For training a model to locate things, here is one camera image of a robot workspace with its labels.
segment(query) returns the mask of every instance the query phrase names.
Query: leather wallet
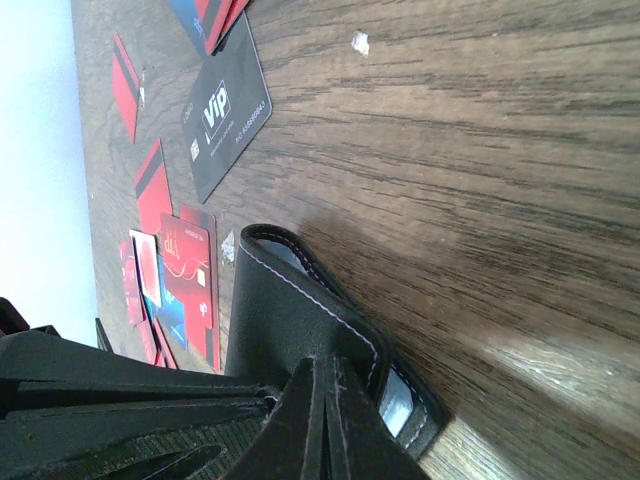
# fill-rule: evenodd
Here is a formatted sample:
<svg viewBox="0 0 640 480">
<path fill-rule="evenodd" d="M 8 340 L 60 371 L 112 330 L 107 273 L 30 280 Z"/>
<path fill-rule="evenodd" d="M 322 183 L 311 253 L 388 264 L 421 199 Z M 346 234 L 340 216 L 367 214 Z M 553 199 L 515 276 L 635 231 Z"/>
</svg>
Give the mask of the leather wallet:
<svg viewBox="0 0 640 480">
<path fill-rule="evenodd" d="M 396 441 L 417 459 L 449 421 L 440 397 L 305 242 L 273 225 L 241 233 L 225 374 L 284 388 L 305 357 L 346 358 Z"/>
</svg>

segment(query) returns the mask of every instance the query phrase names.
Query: tabletop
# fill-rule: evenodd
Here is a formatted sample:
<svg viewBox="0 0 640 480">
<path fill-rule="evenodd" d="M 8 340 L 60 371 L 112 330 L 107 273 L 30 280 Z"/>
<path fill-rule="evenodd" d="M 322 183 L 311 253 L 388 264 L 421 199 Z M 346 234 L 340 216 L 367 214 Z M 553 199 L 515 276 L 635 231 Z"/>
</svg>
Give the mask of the tabletop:
<svg viewBox="0 0 640 480">
<path fill-rule="evenodd" d="M 202 62 L 167 2 L 72 5 L 100 316 L 138 358 L 118 245 L 158 137 L 174 211 L 198 206 L 179 117 Z M 218 243 L 287 227 L 379 318 L 455 414 L 421 459 L 434 479 L 637 478 L 640 4 L 247 13 L 273 114 L 202 207 Z M 135 144 L 111 93 L 116 30 L 144 71 Z M 219 259 L 224 356 L 234 271 Z"/>
</svg>

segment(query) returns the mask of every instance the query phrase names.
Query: wooden table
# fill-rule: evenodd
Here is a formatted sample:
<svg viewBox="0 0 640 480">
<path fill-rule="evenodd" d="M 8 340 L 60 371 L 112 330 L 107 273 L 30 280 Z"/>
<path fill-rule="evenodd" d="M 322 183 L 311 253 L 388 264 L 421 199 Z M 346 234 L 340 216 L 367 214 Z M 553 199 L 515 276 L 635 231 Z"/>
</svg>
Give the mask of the wooden table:
<svg viewBox="0 0 640 480">
<path fill-rule="evenodd" d="M 136 356 L 118 245 L 157 137 L 174 210 L 197 205 L 179 115 L 201 61 L 165 2 L 72 4 L 100 314 Z M 290 228 L 380 318 L 456 414 L 434 479 L 638 474 L 640 3 L 255 0 L 249 20 L 274 111 L 204 206 L 219 242 Z M 135 145 L 116 29 L 145 71 Z"/>
</svg>

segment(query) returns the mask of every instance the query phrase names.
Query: vip card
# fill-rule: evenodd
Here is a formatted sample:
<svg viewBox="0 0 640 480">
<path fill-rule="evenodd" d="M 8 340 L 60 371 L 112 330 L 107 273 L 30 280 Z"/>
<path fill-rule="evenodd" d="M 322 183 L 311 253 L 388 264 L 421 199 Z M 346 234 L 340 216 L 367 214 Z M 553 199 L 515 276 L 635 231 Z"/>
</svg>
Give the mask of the vip card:
<svg viewBox="0 0 640 480">
<path fill-rule="evenodd" d="M 182 110 L 198 200 L 204 203 L 271 115 L 246 14 L 205 59 Z"/>
</svg>

